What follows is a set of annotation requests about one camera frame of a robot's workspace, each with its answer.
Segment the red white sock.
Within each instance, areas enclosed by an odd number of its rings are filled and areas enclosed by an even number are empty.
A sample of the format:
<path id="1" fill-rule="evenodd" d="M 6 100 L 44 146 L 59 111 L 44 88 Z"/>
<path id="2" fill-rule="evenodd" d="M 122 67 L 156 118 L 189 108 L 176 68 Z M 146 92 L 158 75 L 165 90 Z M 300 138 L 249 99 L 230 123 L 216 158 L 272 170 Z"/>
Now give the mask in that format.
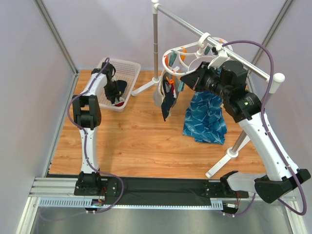
<path id="1" fill-rule="evenodd" d="M 112 102 L 112 105 L 116 106 L 116 107 L 120 107 L 125 102 L 125 99 L 122 96 L 123 96 L 123 94 L 124 94 L 124 92 L 126 90 L 126 87 L 127 87 L 128 83 L 126 81 L 124 81 L 124 80 L 116 80 L 115 84 L 116 84 L 117 94 L 115 95 L 115 99 Z"/>

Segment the orange clothes peg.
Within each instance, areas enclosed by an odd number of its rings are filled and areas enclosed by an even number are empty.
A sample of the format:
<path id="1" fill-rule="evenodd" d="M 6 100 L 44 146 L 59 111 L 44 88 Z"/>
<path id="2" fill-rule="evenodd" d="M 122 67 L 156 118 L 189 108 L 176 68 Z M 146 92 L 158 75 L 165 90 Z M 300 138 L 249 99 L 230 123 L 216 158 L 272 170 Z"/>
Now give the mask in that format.
<path id="1" fill-rule="evenodd" d="M 175 77 L 172 76 L 172 77 L 166 77 L 166 80 L 167 82 L 170 84 L 170 85 L 174 85 L 175 84 Z"/>

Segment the white round clip hanger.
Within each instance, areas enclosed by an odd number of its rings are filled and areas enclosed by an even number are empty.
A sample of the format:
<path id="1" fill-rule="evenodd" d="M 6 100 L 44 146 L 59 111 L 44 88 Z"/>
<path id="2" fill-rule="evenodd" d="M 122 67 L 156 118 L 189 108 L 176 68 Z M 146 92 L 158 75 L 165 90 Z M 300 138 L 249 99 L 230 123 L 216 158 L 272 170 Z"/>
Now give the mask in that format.
<path id="1" fill-rule="evenodd" d="M 201 62 L 211 62 L 215 55 L 212 53 L 212 48 L 226 43 L 225 40 L 212 37 L 209 33 L 204 33 L 198 41 L 182 45 L 180 47 L 169 49 L 162 56 L 162 65 L 166 72 L 175 76 L 183 76 L 194 72 Z M 177 57 L 172 67 L 166 67 L 164 56 L 168 56 L 168 61 L 170 54 L 172 52 L 177 53 Z"/>

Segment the dark navy sock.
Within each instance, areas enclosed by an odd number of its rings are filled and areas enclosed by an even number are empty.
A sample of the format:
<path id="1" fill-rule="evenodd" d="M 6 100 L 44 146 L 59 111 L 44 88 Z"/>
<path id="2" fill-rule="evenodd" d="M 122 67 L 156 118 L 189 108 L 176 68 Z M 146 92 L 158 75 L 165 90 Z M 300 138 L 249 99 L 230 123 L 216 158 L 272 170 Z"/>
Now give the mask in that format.
<path id="1" fill-rule="evenodd" d="M 174 85 L 169 84 L 167 81 L 162 82 L 162 88 L 164 91 L 164 99 L 161 104 L 161 111 L 164 121 L 169 116 L 170 109 L 174 106 L 177 99 L 177 91 Z"/>

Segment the grey sock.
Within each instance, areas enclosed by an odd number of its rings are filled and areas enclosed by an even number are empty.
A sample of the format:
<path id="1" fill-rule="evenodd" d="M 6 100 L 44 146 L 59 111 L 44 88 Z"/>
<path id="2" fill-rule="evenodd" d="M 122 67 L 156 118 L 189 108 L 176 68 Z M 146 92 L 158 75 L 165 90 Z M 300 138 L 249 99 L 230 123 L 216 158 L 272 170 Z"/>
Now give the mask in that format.
<path id="1" fill-rule="evenodd" d="M 154 93 L 153 93 L 153 100 L 155 103 L 155 106 L 161 106 L 163 101 L 165 99 L 165 93 L 164 93 L 164 89 L 163 89 L 163 85 L 160 82 L 157 85 L 157 88 L 155 89 Z"/>

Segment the cream beige sock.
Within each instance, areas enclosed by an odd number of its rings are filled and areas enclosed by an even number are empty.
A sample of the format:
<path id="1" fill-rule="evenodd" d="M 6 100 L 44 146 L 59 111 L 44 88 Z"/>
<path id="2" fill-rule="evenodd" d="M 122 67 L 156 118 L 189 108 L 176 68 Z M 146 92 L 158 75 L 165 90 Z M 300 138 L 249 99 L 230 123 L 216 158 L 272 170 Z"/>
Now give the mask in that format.
<path id="1" fill-rule="evenodd" d="M 166 94 L 171 89 L 171 84 L 168 82 L 167 78 L 168 78 L 168 73 L 165 70 L 163 70 L 161 73 L 160 82 L 157 88 L 157 92 L 162 99 L 165 98 Z"/>

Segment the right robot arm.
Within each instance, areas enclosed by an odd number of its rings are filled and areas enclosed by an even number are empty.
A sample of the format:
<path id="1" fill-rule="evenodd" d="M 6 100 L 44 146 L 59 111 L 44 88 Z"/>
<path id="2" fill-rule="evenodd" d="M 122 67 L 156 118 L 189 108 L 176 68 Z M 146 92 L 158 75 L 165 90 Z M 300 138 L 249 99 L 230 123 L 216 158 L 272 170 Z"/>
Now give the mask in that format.
<path id="1" fill-rule="evenodd" d="M 220 74 L 209 67 L 209 62 L 202 62 L 180 80 L 196 92 L 208 90 L 222 98 L 226 112 L 247 134 L 263 161 L 266 173 L 233 171 L 221 177 L 224 186 L 232 191 L 257 193 L 263 201 L 273 203 L 311 175 L 299 169 L 278 143 L 267 116 L 261 113 L 261 100 L 246 90 L 247 73 L 238 61 L 224 62 Z"/>

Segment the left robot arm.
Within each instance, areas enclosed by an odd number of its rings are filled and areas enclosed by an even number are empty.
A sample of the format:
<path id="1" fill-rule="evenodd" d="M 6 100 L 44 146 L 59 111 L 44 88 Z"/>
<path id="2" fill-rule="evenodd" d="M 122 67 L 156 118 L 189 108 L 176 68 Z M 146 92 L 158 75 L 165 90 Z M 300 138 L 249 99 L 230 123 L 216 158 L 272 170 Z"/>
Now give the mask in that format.
<path id="1" fill-rule="evenodd" d="M 82 142 L 82 167 L 75 195 L 104 196 L 105 185 L 101 180 L 97 158 L 97 133 L 101 124 L 98 96 L 104 91 L 112 105 L 123 102 L 122 90 L 114 79 L 115 73 L 115 67 L 107 59 L 100 68 L 93 69 L 84 90 L 73 96 L 70 102 L 73 116 L 69 120 L 78 127 Z"/>

